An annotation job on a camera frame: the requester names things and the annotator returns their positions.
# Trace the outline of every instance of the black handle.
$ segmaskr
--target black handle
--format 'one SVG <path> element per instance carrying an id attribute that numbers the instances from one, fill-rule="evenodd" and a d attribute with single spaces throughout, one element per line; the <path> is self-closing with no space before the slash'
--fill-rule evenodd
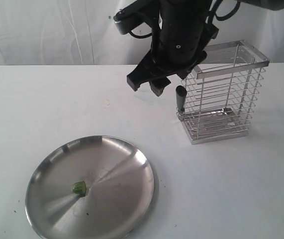
<path id="1" fill-rule="evenodd" d="M 184 104 L 186 100 L 187 90 L 183 86 L 177 86 L 176 87 L 176 103 L 177 103 L 177 109 L 179 114 L 183 114 Z"/>

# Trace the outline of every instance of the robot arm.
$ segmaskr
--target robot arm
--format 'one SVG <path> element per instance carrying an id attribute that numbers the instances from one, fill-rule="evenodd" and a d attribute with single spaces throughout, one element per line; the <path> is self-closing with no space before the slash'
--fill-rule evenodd
<path id="1" fill-rule="evenodd" d="M 228 15 L 219 17 L 216 11 L 221 2 L 216 0 L 210 10 L 212 0 L 137 0 L 119 11 L 113 19 L 121 34 L 137 37 L 132 30 L 143 22 L 152 28 L 151 49 L 127 75 L 130 87 L 137 91 L 141 84 L 149 82 L 152 91 L 160 96 L 171 83 L 168 76 L 177 74 L 184 79 L 207 57 L 204 48 L 218 34 L 213 18 L 232 17 L 240 2 L 272 10 L 284 8 L 284 0 L 238 0 Z"/>

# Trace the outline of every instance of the green vegetable piece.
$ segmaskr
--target green vegetable piece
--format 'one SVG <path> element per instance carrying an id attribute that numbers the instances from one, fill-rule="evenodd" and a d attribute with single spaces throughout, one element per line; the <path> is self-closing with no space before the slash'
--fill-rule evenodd
<path id="1" fill-rule="evenodd" d="M 72 192 L 81 196 L 84 196 L 87 191 L 87 186 L 84 181 L 77 182 L 72 186 Z"/>

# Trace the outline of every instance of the stainless steel plate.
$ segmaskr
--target stainless steel plate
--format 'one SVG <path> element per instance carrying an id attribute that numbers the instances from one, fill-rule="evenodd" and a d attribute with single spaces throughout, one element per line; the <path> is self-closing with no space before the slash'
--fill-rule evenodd
<path id="1" fill-rule="evenodd" d="M 85 181 L 86 195 L 72 193 Z M 119 239 L 141 221 L 154 193 L 144 154 L 114 137 L 90 136 L 52 152 L 33 173 L 26 213 L 46 239 Z"/>

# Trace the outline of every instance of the metal wire basket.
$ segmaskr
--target metal wire basket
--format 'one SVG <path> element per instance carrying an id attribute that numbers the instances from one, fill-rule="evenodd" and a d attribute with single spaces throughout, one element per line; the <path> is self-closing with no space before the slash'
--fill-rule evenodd
<path id="1" fill-rule="evenodd" d="M 187 97 L 178 118 L 192 144 L 246 136 L 269 59 L 244 40 L 205 51 L 207 59 L 182 80 Z"/>

